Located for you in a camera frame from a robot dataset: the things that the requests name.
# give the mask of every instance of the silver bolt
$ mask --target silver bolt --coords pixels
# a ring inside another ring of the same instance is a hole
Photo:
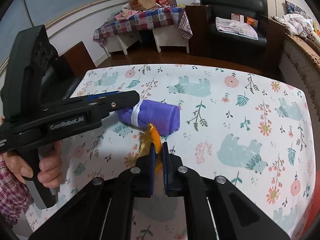
[[[227,179],[223,176],[218,176],[217,177],[217,182],[220,184],[225,184],[227,182]]]
[[[131,173],[133,173],[133,174],[138,174],[138,173],[140,173],[140,168],[139,167],[132,167],[131,169],[130,169],[130,171],[131,171]]]
[[[102,182],[103,182],[103,179],[101,179],[101,178],[94,178],[94,179],[92,180],[92,183],[93,183],[93,185],[95,185],[95,186],[101,185]]]
[[[186,172],[188,171],[188,168],[185,167],[185,166],[180,166],[180,167],[178,168],[178,171],[179,171],[180,173],[186,173]]]

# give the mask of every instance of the purple cloth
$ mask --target purple cloth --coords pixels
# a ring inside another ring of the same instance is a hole
[[[126,108],[117,111],[121,121],[131,124],[133,108]],[[180,108],[157,101],[143,100],[138,114],[138,125],[147,128],[152,123],[160,135],[167,136],[180,128]]]

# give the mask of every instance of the rolled purple towel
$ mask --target rolled purple towel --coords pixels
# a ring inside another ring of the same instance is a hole
[[[133,108],[118,110],[117,114],[121,121],[137,127],[146,129],[152,123],[163,136],[180,128],[180,108],[157,101],[141,99]]]

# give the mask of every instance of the brown floor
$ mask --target brown floor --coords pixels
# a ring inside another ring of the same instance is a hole
[[[137,42],[127,51],[127,56],[125,56],[122,51],[111,53],[112,56],[102,62],[98,68],[134,64],[171,63],[221,67],[265,76],[260,70],[244,65],[189,55],[187,54],[185,47],[161,47],[161,52],[159,53],[155,45],[142,46]]]

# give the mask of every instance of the white floral tablecloth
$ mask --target white floral tablecloth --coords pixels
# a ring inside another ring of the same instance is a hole
[[[180,107],[180,130],[168,137],[170,153],[201,176],[226,176],[297,239],[308,219],[315,185],[313,134],[304,93],[250,73],[198,65],[126,65],[88,71],[74,96],[136,90],[140,97]],[[134,165],[141,131],[115,113],[102,127],[63,140],[59,202],[31,205],[36,230],[92,178],[117,177]],[[135,200],[132,239],[185,239],[182,198],[164,195],[156,174],[151,199]]]

